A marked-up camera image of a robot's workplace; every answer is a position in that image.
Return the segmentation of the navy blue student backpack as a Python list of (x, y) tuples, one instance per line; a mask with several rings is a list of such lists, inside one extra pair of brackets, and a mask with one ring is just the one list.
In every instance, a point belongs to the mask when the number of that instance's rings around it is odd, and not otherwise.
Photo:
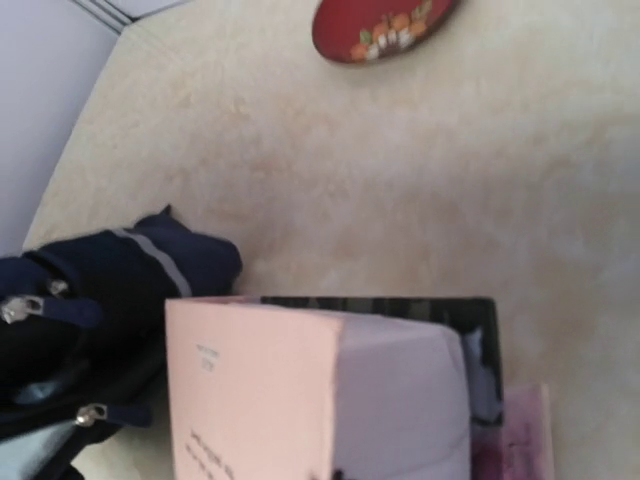
[(150, 426), (166, 302), (229, 294), (241, 270), (232, 242), (169, 209), (3, 258), (2, 477), (75, 479), (84, 448)]

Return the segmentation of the pink Warm Chord book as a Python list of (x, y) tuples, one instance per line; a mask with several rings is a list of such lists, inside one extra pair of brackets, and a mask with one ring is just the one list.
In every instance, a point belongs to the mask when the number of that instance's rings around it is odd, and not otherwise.
[(467, 479), (450, 329), (254, 301), (166, 305), (179, 479)]

